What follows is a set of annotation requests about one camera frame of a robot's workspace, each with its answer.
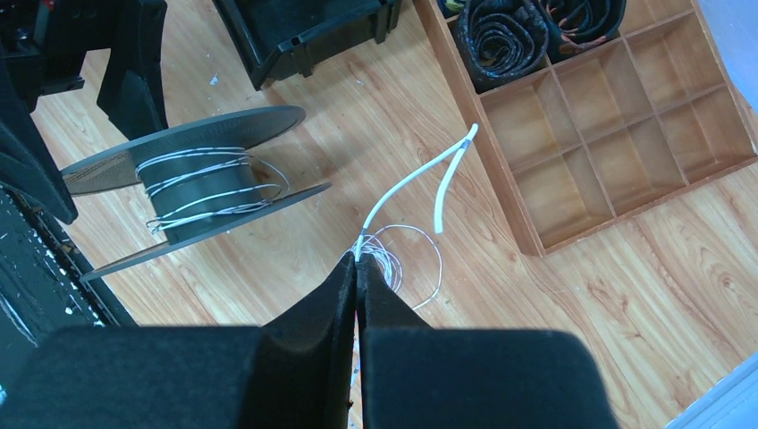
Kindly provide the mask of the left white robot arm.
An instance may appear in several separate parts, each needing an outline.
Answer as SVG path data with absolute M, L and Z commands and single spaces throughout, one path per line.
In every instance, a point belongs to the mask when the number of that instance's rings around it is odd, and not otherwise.
M 1 184 L 70 224 L 78 211 L 31 119 L 40 97 L 82 88 L 88 52 L 110 57 L 97 106 L 127 138 L 165 130 L 164 1 L 1 3 Z

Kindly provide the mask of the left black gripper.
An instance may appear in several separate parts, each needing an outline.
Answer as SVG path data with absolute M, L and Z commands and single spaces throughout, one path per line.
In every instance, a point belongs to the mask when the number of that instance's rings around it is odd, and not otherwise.
M 126 1 L 119 16 L 97 106 L 129 140 L 166 130 L 161 46 L 165 1 Z M 30 114 L 42 96 L 80 88 L 80 76 L 49 77 L 29 38 L 1 38 L 1 185 L 59 221 L 79 215 Z

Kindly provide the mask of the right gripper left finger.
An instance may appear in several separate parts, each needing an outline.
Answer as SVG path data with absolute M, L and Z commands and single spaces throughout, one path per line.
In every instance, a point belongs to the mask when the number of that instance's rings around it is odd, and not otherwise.
M 29 358 L 4 428 L 344 428 L 356 266 L 262 326 L 62 329 Z

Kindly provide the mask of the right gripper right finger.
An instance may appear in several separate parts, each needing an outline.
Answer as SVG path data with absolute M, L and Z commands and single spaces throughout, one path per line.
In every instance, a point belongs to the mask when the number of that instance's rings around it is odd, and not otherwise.
M 367 428 L 615 428 L 602 376 L 574 334 L 434 328 L 356 264 Z

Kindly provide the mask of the black cable spool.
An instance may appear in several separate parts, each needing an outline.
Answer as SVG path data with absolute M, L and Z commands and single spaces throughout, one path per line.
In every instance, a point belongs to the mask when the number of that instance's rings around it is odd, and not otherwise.
M 62 171 L 74 197 L 142 186 L 156 212 L 147 222 L 164 242 L 84 273 L 89 281 L 139 265 L 276 213 L 330 188 L 292 193 L 289 181 L 255 177 L 250 149 L 306 118 L 294 105 L 270 106 L 185 123 L 123 143 Z

